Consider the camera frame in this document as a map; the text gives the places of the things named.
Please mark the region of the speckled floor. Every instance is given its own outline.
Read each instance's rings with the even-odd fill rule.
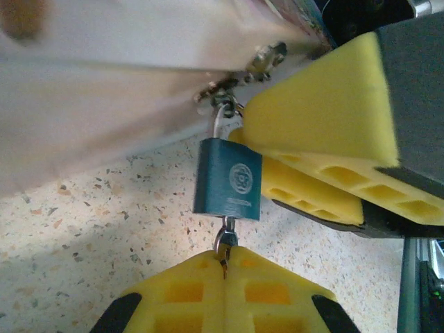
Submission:
[[[87,332],[121,291],[212,247],[191,213],[193,137],[0,200],[2,332]],[[395,332],[402,241],[335,232],[263,199],[239,244],[333,290],[362,332]]]

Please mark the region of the teal padlock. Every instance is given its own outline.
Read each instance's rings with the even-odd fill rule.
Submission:
[[[193,212],[258,221],[262,156],[235,142],[200,142]]]

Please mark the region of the padlock body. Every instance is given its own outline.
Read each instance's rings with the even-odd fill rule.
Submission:
[[[262,156],[219,138],[200,143],[193,212],[259,220]]]

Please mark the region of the padlock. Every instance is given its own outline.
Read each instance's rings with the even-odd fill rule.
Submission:
[[[219,122],[231,107],[215,107],[213,137],[200,142],[193,213],[258,221],[262,156],[220,138]]]

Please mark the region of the logo on padlock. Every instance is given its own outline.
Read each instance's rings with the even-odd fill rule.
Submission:
[[[239,194],[248,194],[253,186],[253,175],[248,166],[235,164],[230,170],[230,185]]]

